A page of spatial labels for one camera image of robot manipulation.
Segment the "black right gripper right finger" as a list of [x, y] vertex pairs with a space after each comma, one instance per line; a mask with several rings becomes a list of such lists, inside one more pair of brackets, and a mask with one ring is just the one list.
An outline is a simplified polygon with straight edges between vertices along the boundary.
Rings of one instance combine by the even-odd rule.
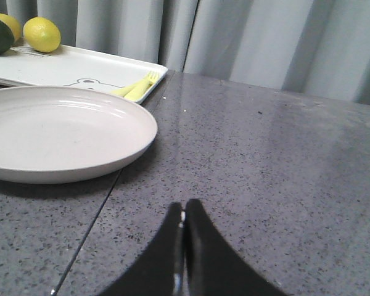
[[252, 269], [214, 227], [202, 203], [186, 204], [190, 295], [284, 295]]

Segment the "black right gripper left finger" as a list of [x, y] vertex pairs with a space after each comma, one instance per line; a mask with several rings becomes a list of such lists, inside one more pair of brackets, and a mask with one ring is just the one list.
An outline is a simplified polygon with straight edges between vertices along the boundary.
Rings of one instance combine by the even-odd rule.
[[184, 212], [171, 203], [154, 238], [136, 261], [100, 295], [182, 295]]

